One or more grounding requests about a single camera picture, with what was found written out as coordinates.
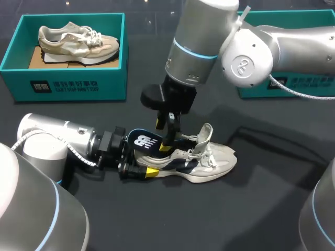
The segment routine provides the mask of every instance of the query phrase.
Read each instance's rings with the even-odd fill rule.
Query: shoe tongue
[[[81,34],[77,34],[77,33],[63,33],[62,36],[61,36],[61,40],[63,40],[67,35],[72,35],[74,37],[81,38],[81,39],[86,38],[85,36],[83,36]]]
[[[73,22],[69,22],[67,25],[65,25],[65,28],[71,32],[79,32],[80,26],[74,24]]]
[[[209,123],[204,124],[198,134],[197,145],[194,147],[192,153],[199,154],[206,151],[207,144],[209,143],[212,134],[213,127]]]

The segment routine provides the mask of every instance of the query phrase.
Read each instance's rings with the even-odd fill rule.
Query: box logo
[[[35,93],[52,93],[50,85],[46,80],[31,80],[30,84]]]
[[[281,83],[282,85],[286,86],[287,83],[287,77],[275,77],[275,79]],[[267,85],[267,89],[268,90],[276,90],[276,89],[280,89],[274,82],[272,82],[271,80],[269,81],[269,84]]]

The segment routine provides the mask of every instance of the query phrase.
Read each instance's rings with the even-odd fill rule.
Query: blue led ring
[[[201,55],[201,54],[197,54],[197,53],[194,53],[188,49],[185,49],[184,47],[182,47],[180,44],[177,43],[176,39],[173,38],[173,43],[178,46],[181,50],[185,51],[187,54],[190,54],[192,56],[196,56],[197,58],[202,58],[202,59],[216,59],[218,56],[204,56],[204,55]]]

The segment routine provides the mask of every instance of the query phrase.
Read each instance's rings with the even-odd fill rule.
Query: robotic arm
[[[250,8],[238,16],[238,7],[238,0],[186,3],[166,61],[165,80],[147,86],[141,95],[144,106],[158,111],[156,128],[161,130],[167,124],[161,151],[171,148],[180,132],[180,115],[189,112],[196,87],[206,83],[218,58],[224,77],[238,87],[253,87],[268,77],[276,82],[272,71],[335,73],[335,27],[254,27],[243,21]]]

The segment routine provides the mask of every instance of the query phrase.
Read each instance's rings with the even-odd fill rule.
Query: new balance logo
[[[144,146],[146,149],[149,149],[157,140],[151,139],[147,136],[141,135],[134,141],[135,145]]]

